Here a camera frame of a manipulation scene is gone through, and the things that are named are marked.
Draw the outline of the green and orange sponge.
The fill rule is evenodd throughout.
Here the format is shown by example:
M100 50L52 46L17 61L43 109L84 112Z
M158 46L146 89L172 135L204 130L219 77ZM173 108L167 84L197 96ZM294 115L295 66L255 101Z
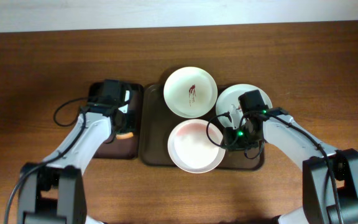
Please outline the green and orange sponge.
M121 134L116 134L116 139L130 139L134 137L134 133L133 132L129 132L129 133L121 133Z

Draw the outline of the pale green plate stained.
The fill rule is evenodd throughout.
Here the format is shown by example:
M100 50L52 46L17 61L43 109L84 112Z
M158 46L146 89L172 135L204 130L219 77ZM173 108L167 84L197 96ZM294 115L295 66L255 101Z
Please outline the pale green plate stained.
M216 114L223 114L229 112L232 104L240 106L238 97L248 91L259 90L264 103L269 107L273 108L272 102L266 92L257 86L250 84L238 84L230 86L225 89L218 97L216 102ZM218 118L219 122L224 128L232 127L229 118L222 116Z

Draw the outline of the white plate bottom stained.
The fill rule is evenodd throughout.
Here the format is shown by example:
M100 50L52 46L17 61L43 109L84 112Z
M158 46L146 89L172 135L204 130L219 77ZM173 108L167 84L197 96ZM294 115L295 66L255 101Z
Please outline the white plate bottom stained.
M180 169L202 174L223 161L225 150L216 145L223 140L222 132L202 119L189 119L178 124L167 141L168 154Z

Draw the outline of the white plate stained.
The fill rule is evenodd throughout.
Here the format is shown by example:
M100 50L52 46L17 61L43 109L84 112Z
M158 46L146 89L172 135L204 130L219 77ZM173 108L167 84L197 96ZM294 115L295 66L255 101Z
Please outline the white plate stained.
M163 86L168 108L183 118L199 118L209 112L218 98L214 78L198 67L175 70Z
M216 145L223 140L222 132L202 119L189 119L178 124L167 141L168 154L180 169L202 174L223 161L225 150Z

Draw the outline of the white plate top stained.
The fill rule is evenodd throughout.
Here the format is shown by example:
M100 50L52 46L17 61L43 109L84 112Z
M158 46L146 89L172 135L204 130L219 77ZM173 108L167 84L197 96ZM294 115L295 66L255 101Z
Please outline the white plate top stained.
M168 108L183 118L199 118L209 112L218 98L214 78L198 67L175 70L163 86Z

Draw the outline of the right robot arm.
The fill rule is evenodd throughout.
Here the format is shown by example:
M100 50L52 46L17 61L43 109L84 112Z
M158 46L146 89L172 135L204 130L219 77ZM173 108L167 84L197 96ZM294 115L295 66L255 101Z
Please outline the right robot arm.
M282 108L269 108L259 90L238 97L243 115L224 129L224 147L244 151L269 143L302 171L303 205L275 223L358 223L358 151L326 144Z

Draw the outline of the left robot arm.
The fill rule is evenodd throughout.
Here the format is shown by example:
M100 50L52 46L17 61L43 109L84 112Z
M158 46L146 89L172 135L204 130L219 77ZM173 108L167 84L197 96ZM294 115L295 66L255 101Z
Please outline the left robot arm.
M119 80L91 85L63 142L41 162L22 167L11 193L18 197L18 223L97 222L87 212L83 174L101 145L135 131L129 107L142 92L140 84Z

